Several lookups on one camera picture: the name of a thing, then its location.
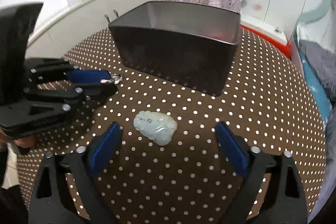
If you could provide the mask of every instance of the metal container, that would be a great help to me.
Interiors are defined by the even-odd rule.
[[[150,1],[109,24],[124,66],[219,96],[237,48],[240,14]]]

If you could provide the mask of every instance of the table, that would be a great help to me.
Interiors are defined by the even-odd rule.
[[[219,97],[124,67],[108,29],[70,50],[65,57],[71,63],[123,73],[125,80],[106,103],[83,102],[71,125],[39,134],[36,147],[18,156],[26,205],[44,153],[67,153],[87,145],[116,121],[123,132],[121,147],[94,181],[121,223],[217,222],[242,182],[218,152],[214,127],[225,121],[249,145],[266,153],[293,153],[310,212],[326,162],[325,133],[315,101],[291,61],[273,45],[245,29],[239,40]],[[60,81],[44,88],[69,85]],[[160,147],[134,129],[133,119],[141,110],[167,113],[178,122],[169,145]],[[73,177],[67,179],[78,213],[87,217]],[[268,182],[266,175],[250,216],[258,213]]]

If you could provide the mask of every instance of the person's hand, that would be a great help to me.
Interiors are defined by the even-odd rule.
[[[3,146],[4,144],[6,144],[8,142],[10,142],[10,139],[4,134],[2,129],[0,129],[0,146]],[[31,135],[31,136],[28,136],[28,137],[17,139],[17,140],[14,140],[14,143],[17,146],[21,146],[23,148],[32,147],[35,144],[35,136]]]

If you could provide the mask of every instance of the blue gripper pad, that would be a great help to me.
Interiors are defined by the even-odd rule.
[[[100,83],[103,79],[111,79],[111,75],[107,70],[74,69],[67,73],[67,80],[72,83]]]
[[[221,152],[228,157],[229,162],[238,175],[247,177],[248,159],[244,152],[240,149],[233,133],[225,123],[219,122],[215,128],[215,137],[217,143],[220,144]]]
[[[102,172],[108,160],[114,155],[122,133],[117,122],[112,122],[101,136],[96,136],[89,144],[90,150],[87,161],[87,172],[95,176]]]

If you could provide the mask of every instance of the metal hook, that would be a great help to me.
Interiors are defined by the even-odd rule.
[[[113,10],[113,12],[115,13],[115,15],[116,15],[117,17],[119,17],[119,14],[118,14],[118,11],[117,11],[117,10]]]
[[[107,19],[107,22],[110,24],[110,23],[111,23],[111,21],[110,21],[110,18],[109,18],[109,16],[108,16],[107,14],[105,14],[104,16],[105,16],[105,18]]]

